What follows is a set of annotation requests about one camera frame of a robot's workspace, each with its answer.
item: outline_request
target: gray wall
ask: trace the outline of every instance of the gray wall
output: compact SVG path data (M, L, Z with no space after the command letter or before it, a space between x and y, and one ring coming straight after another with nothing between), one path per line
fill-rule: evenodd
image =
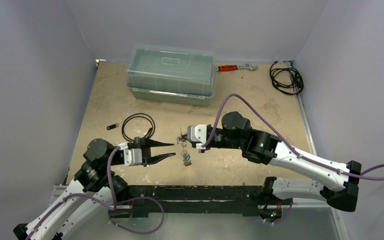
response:
M64 179L94 72L63 0L0 0L0 240Z
M212 50L219 60L295 59L327 0L66 0L96 58L136 43Z
M317 153L364 169L384 163L384 1L330 0L296 66ZM353 240L384 239L384 182L360 181L345 222Z

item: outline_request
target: black cable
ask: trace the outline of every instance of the black cable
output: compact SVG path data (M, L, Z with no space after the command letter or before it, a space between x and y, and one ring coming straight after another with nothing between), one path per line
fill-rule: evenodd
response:
M123 135L123 138L126 139L129 142L133 142L133 139L127 136L127 134L125 132L125 127L126 127L126 124L130 120L135 119L135 118L146 119L151 124L151 127L148 129L148 131L146 132L145 136L143 136L146 139L150 139L154 135L154 133L155 133L155 122L154 122L154 119L150 115L148 115L146 113L142 113L142 112L130 115L129 117L127 117L123 121L123 124L121 125L121 134Z
M275 61L271 66L270 66L270 79L271 79L271 84L273 87L280 92L286 94L286 95L298 95L300 94L303 89L304 89L304 81L303 77L301 76L300 72L292 66L292 62L290 63L291 67L286 67L286 68L273 68L275 64L278 62ZM291 79L291 84L284 84L276 80L276 76L279 75L280 73L287 72L289 73L290 79ZM292 89L293 92L285 91L282 89Z

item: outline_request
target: plastic storage box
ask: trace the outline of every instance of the plastic storage box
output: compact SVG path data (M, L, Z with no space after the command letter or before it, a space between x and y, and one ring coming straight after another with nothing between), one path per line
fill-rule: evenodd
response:
M135 46L125 74L137 99L197 106L210 105L216 76L211 52L153 45Z

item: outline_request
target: beige work surface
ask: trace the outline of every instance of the beige work surface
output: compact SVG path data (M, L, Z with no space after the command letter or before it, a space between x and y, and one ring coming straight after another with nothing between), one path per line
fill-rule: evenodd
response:
M102 138L113 145L126 142L122 137L121 126L106 130L108 125L135 113L146 113L155 120L156 130L152 139L175 144L176 137L180 135L179 127L186 131L189 125L213 125L221 102L231 93L244 97L295 147L309 151L297 100L295 96L284 95L273 88L269 64L260 65L256 71L243 69L217 72L214 96L208 107L136 99L126 87L124 67L122 63L104 63L99 66L78 134L68 173L69 181L85 162L83 153L91 140ZM282 74L281 77L285 83L289 81L288 74ZM238 111L250 119L254 129L273 133L244 103L233 97L227 102L222 116L232 111ZM149 127L146 120L136 118L127 124L126 133L131 138L142 137ZM150 167L120 165L113 166L112 170L130 185L262 185L265 178L270 176L304 178L284 168L247 161L237 149L212 148L205 153L198 153L190 144L186 149L192 161L188 167L183 165L182 147L179 144L152 148L153 156L176 152L176 156L158 164Z

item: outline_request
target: small black object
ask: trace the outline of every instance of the small black object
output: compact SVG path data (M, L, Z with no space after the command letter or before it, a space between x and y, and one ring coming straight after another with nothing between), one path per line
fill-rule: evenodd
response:
M111 129L115 129L116 127L118 127L119 125L114 123L113 125L109 125L106 127L107 130L111 130Z
M278 62L275 61L270 66L270 79L273 87L286 95L293 96L300 94L304 89L304 81L300 72L296 68L292 67L292 62L290 63L291 67L273 68L273 66L277 63ZM276 76L283 72L289 73L290 79L292 81L291 84L284 84L276 80ZM293 89L294 92L288 92L282 89Z
M133 115L130 115L129 117L127 117L123 121L123 124L121 125L121 134L123 135L123 138L126 139L126 141L133 142L133 139L130 138L129 136L127 136L127 134L125 132L125 127L126 127L126 124L130 120L135 119L135 118L146 119L151 124L151 127L148 129L145 136L143 136L146 139L150 139L155 133L155 122L154 122L154 119L150 115L143 113L143 112L139 112L139 113L135 113Z
M18 240L25 240L27 238L27 223L21 223L15 226L12 232Z

